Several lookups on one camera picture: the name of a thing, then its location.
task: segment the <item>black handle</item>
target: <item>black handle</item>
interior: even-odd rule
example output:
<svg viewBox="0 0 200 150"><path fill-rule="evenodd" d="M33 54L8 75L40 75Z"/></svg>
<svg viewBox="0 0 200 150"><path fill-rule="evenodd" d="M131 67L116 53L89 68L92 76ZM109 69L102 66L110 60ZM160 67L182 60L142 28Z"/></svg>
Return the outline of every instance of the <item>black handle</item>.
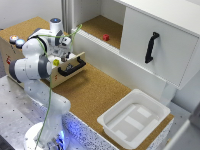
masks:
<svg viewBox="0 0 200 150"><path fill-rule="evenodd" d="M153 46L154 46L154 40L157 39L160 35L156 32L153 32L153 36L151 37L150 41L149 41L149 45L148 45L148 49L147 49L147 53L146 53L146 57L145 57L145 63L148 64L149 62L151 62L153 60L153 57L151 57L151 53L153 50Z"/></svg>
<svg viewBox="0 0 200 150"><path fill-rule="evenodd" d="M84 67L86 65L86 63L79 57L77 57L77 61L80 63L79 65L67 70L67 71L63 71L61 69L61 67L58 68L58 72L60 73L60 75L66 77L72 73L74 73L75 71L79 70L80 68Z"/></svg>

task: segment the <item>cabinet door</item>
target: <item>cabinet door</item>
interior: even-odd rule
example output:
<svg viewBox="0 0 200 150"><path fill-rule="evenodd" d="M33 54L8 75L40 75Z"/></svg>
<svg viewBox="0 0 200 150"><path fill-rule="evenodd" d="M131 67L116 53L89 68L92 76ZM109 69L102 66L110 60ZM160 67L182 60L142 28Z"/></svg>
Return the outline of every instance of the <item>cabinet door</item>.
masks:
<svg viewBox="0 0 200 150"><path fill-rule="evenodd" d="M145 56L153 32L160 37L154 40L153 60L146 64ZM197 41L198 38L191 34L127 8L120 54L179 86Z"/></svg>

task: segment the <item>green wire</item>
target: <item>green wire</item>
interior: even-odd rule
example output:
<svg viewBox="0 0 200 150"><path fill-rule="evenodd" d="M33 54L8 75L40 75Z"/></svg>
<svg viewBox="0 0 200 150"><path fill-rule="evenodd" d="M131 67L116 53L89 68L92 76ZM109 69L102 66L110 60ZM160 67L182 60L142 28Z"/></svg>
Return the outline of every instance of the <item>green wire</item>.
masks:
<svg viewBox="0 0 200 150"><path fill-rule="evenodd" d="M70 45L70 49L71 49L71 46L72 46L73 41L74 41L74 37L75 37L76 33L77 33L81 28L82 28L82 24L80 24L80 25L78 26L77 30L76 30L74 33L72 33L72 34L70 34L70 35L66 35L66 36L48 36L48 35L38 35L38 36L55 37L55 38L62 38L62 37L69 37L69 36L72 36L72 42L71 42L71 45ZM44 50L44 53L45 53L45 55L46 55L46 57L47 57L47 52L45 51L45 48L44 48L42 42L41 42L38 38L37 38L37 40L38 40L38 42L40 43L40 45L41 45L42 49ZM44 125L45 125L45 123L46 123L46 119L47 119L49 110L50 110L51 91L52 91L52 85L51 85L51 84L52 84L52 83L51 83L51 76L50 76L49 106L48 106L47 113L46 113L46 116L45 116L45 119L44 119L44 123L43 123L43 125L42 125L42 129L41 129L41 131L40 131L40 134L39 134L39 137L38 137L38 140L37 140L37 143L36 143L35 150L36 150L36 148L37 148L37 146L38 146L38 143L39 143L39 140L40 140L40 137L41 137L41 134L42 134Z"/></svg>

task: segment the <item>cork surface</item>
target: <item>cork surface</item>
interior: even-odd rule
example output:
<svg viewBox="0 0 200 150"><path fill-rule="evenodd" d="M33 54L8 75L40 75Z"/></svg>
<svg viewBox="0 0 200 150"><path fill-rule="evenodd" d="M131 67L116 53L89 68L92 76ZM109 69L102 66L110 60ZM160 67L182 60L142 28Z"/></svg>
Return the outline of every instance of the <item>cork surface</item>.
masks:
<svg viewBox="0 0 200 150"><path fill-rule="evenodd" d="M120 49L121 37L123 26L113 22L103 16L98 16L83 23L82 30L103 40L103 35L108 34L110 36L109 41L106 43Z"/></svg>
<svg viewBox="0 0 200 150"><path fill-rule="evenodd" d="M7 42L9 42L9 37L14 34L27 39L36 28L49 29L49 23L36 17L0 31L0 37ZM104 133L97 118L131 92L131 89L87 63L82 72L54 88L53 91L70 100L72 113L120 150L123 150ZM169 115L137 150L146 149L172 119L173 116Z"/></svg>

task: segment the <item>white tray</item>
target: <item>white tray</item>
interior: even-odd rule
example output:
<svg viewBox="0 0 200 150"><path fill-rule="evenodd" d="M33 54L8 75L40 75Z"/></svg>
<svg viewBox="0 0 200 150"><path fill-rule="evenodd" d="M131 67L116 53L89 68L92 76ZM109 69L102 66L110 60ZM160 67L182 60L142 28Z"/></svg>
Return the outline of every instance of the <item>white tray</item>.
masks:
<svg viewBox="0 0 200 150"><path fill-rule="evenodd" d="M170 109L133 90L97 120L105 133L126 149L137 148L169 115Z"/></svg>

